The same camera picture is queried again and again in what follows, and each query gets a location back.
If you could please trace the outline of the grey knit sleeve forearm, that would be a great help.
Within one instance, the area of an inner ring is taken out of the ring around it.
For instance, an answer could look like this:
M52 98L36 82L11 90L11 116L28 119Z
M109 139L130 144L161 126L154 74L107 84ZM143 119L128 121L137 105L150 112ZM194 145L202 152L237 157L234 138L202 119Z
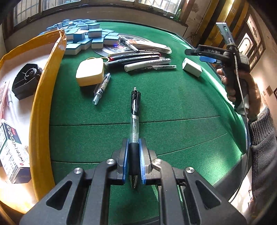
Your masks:
M268 107L249 125L252 153L252 193L257 211L276 197L276 130Z

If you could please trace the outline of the person's right hand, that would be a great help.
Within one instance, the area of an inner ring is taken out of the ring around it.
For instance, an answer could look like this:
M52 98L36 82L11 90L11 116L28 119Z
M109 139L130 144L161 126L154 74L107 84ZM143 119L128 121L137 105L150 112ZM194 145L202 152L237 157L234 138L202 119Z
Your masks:
M225 90L227 92L227 98L232 103L235 103L235 90L229 86L227 77L224 76L222 69L216 70L217 74L222 77L221 82L225 86ZM245 80L248 84L248 95L249 95L249 110L247 117L251 122L254 122L257 120L258 115L261 110L264 109L261 95L258 89L258 85L254 81L253 77L250 75L250 73L245 72L243 70L239 70L239 78Z

